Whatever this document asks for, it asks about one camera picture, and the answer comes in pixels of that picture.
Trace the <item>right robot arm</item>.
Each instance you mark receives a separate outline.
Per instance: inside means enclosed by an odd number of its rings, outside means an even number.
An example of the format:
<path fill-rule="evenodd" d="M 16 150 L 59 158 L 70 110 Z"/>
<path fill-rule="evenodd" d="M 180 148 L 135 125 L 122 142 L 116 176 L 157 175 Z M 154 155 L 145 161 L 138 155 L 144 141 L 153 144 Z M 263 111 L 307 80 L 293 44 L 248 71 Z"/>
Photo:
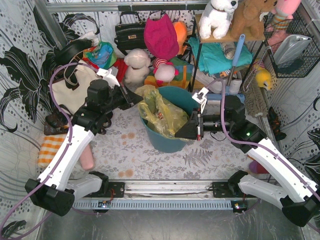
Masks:
<path fill-rule="evenodd" d="M 245 106 L 235 95 L 220 103 L 219 115 L 204 115 L 193 109 L 187 123 L 175 137 L 201 140 L 204 132 L 222 132 L 243 153 L 256 160 L 279 183 L 259 180 L 239 170 L 227 181 L 235 197 L 254 196 L 281 209 L 293 224 L 304 227 L 320 209 L 319 185 L 297 170 L 273 145 L 267 135 L 245 116 Z"/>

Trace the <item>yellow trash bag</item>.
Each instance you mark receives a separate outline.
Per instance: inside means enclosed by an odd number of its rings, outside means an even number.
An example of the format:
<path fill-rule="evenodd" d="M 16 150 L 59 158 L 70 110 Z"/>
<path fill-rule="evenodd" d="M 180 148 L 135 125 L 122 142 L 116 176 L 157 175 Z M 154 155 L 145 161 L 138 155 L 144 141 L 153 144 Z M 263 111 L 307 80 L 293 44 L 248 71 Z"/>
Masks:
<path fill-rule="evenodd" d="M 153 85 L 141 86 L 134 93 L 143 97 L 137 104 L 138 111 L 150 129 L 167 139 L 175 139 L 175 133 L 189 119 L 187 112 L 167 100 Z M 163 119 L 158 118 L 159 112 L 163 114 Z"/>

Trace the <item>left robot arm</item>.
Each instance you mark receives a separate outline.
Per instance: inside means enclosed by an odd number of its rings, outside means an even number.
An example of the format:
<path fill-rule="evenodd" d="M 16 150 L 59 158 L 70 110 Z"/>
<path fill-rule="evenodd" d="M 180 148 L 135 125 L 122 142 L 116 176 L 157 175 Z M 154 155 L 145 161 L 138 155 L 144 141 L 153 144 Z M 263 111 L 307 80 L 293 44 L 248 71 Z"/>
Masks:
<path fill-rule="evenodd" d="M 69 178 L 86 146 L 111 125 L 112 111 L 127 110 L 142 100 L 122 83 L 110 87 L 105 80 L 92 81 L 85 103 L 74 114 L 68 134 L 51 163 L 37 180 L 29 179 L 25 184 L 33 204 L 62 217 L 78 199 L 91 194 L 113 195 L 109 178 L 103 173 L 91 171 L 78 180 Z"/>

